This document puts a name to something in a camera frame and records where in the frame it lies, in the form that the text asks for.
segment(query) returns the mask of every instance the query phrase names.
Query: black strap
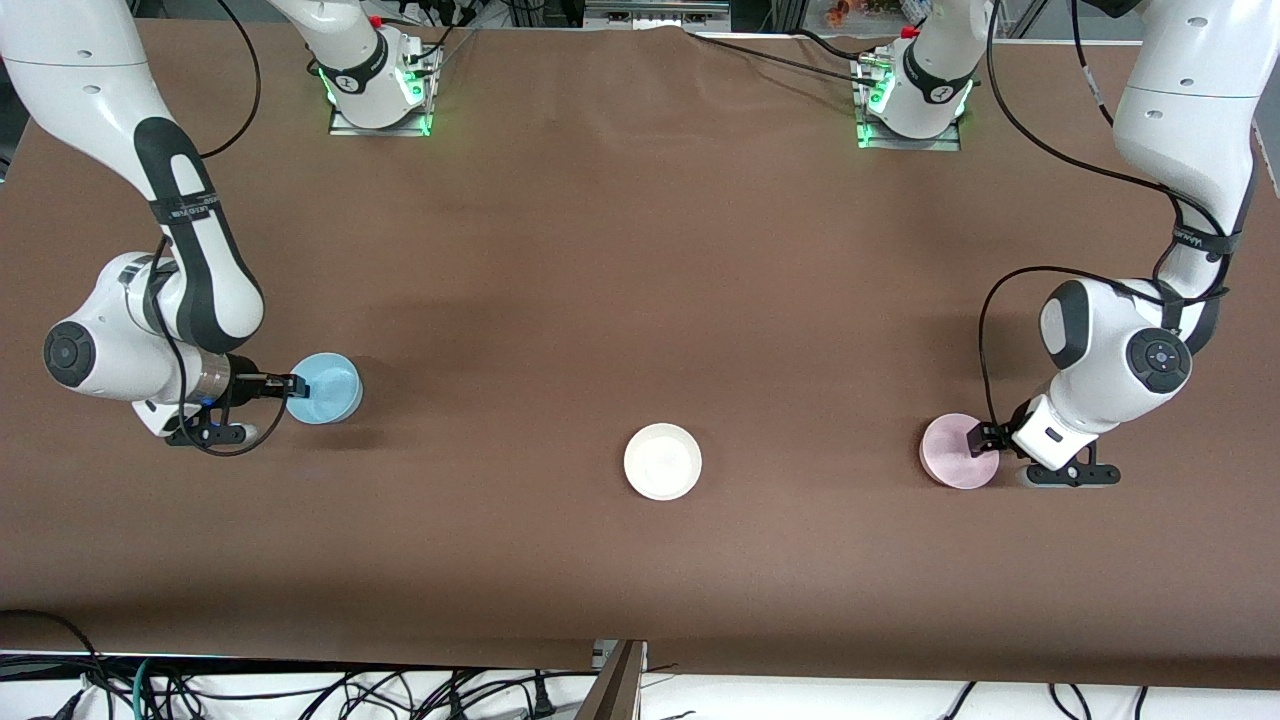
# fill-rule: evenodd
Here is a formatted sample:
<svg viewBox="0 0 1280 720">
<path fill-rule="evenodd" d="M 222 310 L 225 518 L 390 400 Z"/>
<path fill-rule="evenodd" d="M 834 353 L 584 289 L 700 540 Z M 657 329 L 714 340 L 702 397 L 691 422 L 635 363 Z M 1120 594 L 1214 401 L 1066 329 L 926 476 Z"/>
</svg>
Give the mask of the black strap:
<svg viewBox="0 0 1280 720">
<path fill-rule="evenodd" d="M 961 78 L 956 79 L 942 79 L 936 76 L 931 76 L 919 63 L 915 61 L 915 42 L 906 46 L 906 51 L 902 53 L 902 69 L 906 70 L 908 79 L 911 85 L 920 88 L 924 95 L 924 101 L 929 105 L 943 105 L 948 102 L 957 92 L 961 92 L 966 85 L 969 85 L 969 78 L 973 77 L 973 72 L 978 69 L 974 65 L 974 70 L 969 70 Z"/>
<path fill-rule="evenodd" d="M 157 197 L 151 201 L 151 213 L 161 225 L 186 225 L 209 217 L 210 210 L 221 210 L 216 192 L 196 192 L 178 197 Z"/>
<path fill-rule="evenodd" d="M 1156 290 L 1160 291 L 1160 327 L 1174 333 L 1181 333 L 1183 309 L 1187 307 L 1187 299 L 1165 281 L 1156 281 Z"/>
<path fill-rule="evenodd" d="M 387 37 L 380 32 L 375 32 L 374 35 L 378 36 L 378 47 L 374 50 L 374 54 L 370 55 L 367 60 L 353 68 L 339 70 L 337 68 L 330 68 L 324 63 L 316 63 L 320 65 L 320 72 L 324 73 L 324 77 L 329 79 L 329 85 L 339 92 L 344 92 L 347 95 L 360 95 L 365 91 L 365 86 L 369 85 L 369 81 L 374 79 L 378 73 L 383 72 L 383 68 L 387 65 L 387 58 L 390 53 L 388 51 Z"/>
<path fill-rule="evenodd" d="M 1240 237 L 1243 234 L 1243 231 L 1235 231 L 1231 234 L 1221 236 L 1201 232 L 1187 225 L 1174 225 L 1174 242 L 1213 255 L 1230 255 L 1235 252 L 1235 249 L 1240 246 Z"/>
</svg>

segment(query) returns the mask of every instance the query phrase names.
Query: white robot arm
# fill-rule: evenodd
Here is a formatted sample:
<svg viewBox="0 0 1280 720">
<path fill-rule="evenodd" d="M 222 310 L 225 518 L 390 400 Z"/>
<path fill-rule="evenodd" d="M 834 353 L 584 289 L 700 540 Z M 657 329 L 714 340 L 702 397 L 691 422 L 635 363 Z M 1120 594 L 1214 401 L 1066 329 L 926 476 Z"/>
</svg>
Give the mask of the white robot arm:
<svg viewBox="0 0 1280 720">
<path fill-rule="evenodd" d="M 1280 53 L 1280 0 L 1148 0 L 1139 12 L 1146 40 L 1115 114 L 1116 146 L 1212 217 L 1179 202 L 1156 277 L 1123 281 L 1160 302 L 1073 279 L 1044 304 L 1041 337 L 1059 373 L 1004 428 L 1036 462 L 1033 484 L 1078 484 L 1082 450 L 1185 386 L 1213 334 L 1252 195 L 1249 131 Z M 970 436 L 974 452 L 1000 446 L 1000 432 L 982 434 Z"/>
<path fill-rule="evenodd" d="M 360 0 L 268 0 L 302 35 L 338 111 L 361 128 L 399 122 L 426 99 L 430 51 L 422 41 L 370 22 Z"/>
<path fill-rule="evenodd" d="M 200 152 L 156 90 L 123 0 L 0 0 L 0 56 L 32 119 L 142 193 L 173 249 L 172 259 L 127 252 L 108 263 L 84 304 L 45 338 L 54 379 L 132 402 L 172 445 L 183 445 L 179 421 L 211 405 L 225 420 L 253 397 L 305 393 L 297 378 L 230 354 L 257 331 L 262 293 Z M 207 447 L 255 432 L 202 437 Z"/>
<path fill-rule="evenodd" d="M 938 136 L 973 90 L 989 15 L 988 0 L 934 0 L 916 37 L 878 51 L 892 56 L 892 78 L 868 110 L 904 137 Z"/>
</svg>

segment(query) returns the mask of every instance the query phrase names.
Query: white floor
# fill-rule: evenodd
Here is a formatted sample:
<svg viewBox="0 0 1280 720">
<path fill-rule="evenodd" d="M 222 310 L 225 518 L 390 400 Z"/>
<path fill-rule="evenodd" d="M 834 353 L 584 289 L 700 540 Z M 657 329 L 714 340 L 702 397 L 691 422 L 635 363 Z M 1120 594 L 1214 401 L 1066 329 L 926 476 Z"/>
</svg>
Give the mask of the white floor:
<svg viewBox="0 0 1280 720">
<path fill-rule="evenodd" d="M 521 678 L 527 673 L 488 673 L 477 682 Z M 381 678 L 370 674 L 370 684 Z M 321 688 L 338 674 L 220 675 L 200 678 L 195 687 L 214 694 L 261 694 Z M 412 673 L 410 687 L 419 700 L 448 679 L 447 673 Z M 590 678 L 559 678 L 547 682 L 553 703 L 567 707 L 561 717 L 572 717 L 572 705 L 581 701 Z M 687 711 L 689 720 L 938 720 L 955 701 L 963 683 L 911 680 L 818 680 L 804 678 L 741 678 L 723 675 L 649 674 L 641 692 L 641 720 L 666 720 Z M 29 720 L 51 716 L 79 688 L 77 680 L 26 680 L 0 683 L 0 720 Z M 387 694 L 407 700 L 398 683 L 385 685 Z M 1137 688 L 1083 685 L 1093 720 L 1133 717 Z M 205 701 L 206 720 L 297 720 L 314 696 L 255 701 Z M 1060 697 L 1080 715 L 1075 697 L 1065 685 Z M 335 693 L 315 720 L 334 720 L 342 705 Z M 506 691 L 467 711 L 470 720 L 513 720 L 524 715 L 525 696 Z M 440 711 L 431 720 L 443 720 Z M 82 700 L 76 720 L 106 720 L 101 691 Z M 131 720 L 129 707 L 116 701 L 116 717 Z M 1280 717 L 1280 692 L 1152 688 L 1143 720 L 1275 720 Z M 362 706 L 351 720 L 394 720 L 385 708 Z M 1066 720 L 1053 707 L 1043 684 L 978 683 L 959 720 Z"/>
</svg>

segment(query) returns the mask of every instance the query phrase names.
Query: brown tabletop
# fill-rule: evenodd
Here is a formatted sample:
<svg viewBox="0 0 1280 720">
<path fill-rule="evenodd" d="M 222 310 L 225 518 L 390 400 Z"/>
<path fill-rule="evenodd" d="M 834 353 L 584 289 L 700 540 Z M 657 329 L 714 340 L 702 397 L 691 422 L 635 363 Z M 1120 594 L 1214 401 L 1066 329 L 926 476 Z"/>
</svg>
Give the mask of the brown tabletop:
<svg viewBox="0 0 1280 720">
<path fill-rule="evenodd" d="M 142 31 L 178 122 L 221 142 L 252 92 L 234 28 Z M 113 651 L 581 666 L 636 637 L 684 671 L 1280 685 L 1270 192 L 1188 388 L 1103 438 L 1119 487 L 950 491 L 916 441 L 983 411 L 987 288 L 1147 274 L 1164 197 L 1044 155 L 984 87 L 961 152 L 859 150 L 846 83 L 676 29 L 481 32 L 433 137 L 334 138 L 297 33 L 251 32 L 262 108 L 209 163 L 266 293 L 242 351 L 343 352 L 364 406 L 216 460 L 54 383 L 45 332 L 156 228 L 32 128 L 0 191 L 3 605 Z M 1091 51 L 1117 99 L 1134 49 Z M 997 54 L 1027 124 L 1123 167 L 1069 47 Z M 1053 373 L 1059 281 L 993 310 L 1004 413 Z M 654 421 L 701 443 L 677 502 L 622 475 Z"/>
</svg>

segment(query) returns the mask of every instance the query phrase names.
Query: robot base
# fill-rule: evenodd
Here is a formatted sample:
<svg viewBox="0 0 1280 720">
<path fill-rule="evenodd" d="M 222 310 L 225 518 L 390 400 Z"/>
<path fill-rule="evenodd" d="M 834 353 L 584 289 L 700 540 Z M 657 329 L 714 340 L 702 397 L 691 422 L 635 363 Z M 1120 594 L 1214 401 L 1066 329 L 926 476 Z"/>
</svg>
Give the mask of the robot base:
<svg viewBox="0 0 1280 720">
<path fill-rule="evenodd" d="M 929 137 L 925 140 L 904 137 L 891 131 L 883 120 L 877 118 L 876 114 L 868 109 L 872 102 L 879 102 L 882 100 L 884 87 L 892 82 L 891 77 L 886 81 L 886 74 L 892 76 L 890 68 L 892 67 L 893 60 L 892 58 L 883 55 L 881 50 L 884 49 L 877 49 L 876 53 L 863 53 L 858 60 L 849 61 L 849 69 L 854 77 L 872 78 L 883 86 L 867 87 L 864 85 L 852 83 L 854 118 L 858 122 L 858 146 L 883 147 L 887 150 L 960 150 L 959 115 L 964 113 L 964 105 L 960 106 L 960 113 L 957 113 L 956 119 L 951 120 L 947 129 L 942 131 L 942 133 L 937 137 Z"/>
</svg>

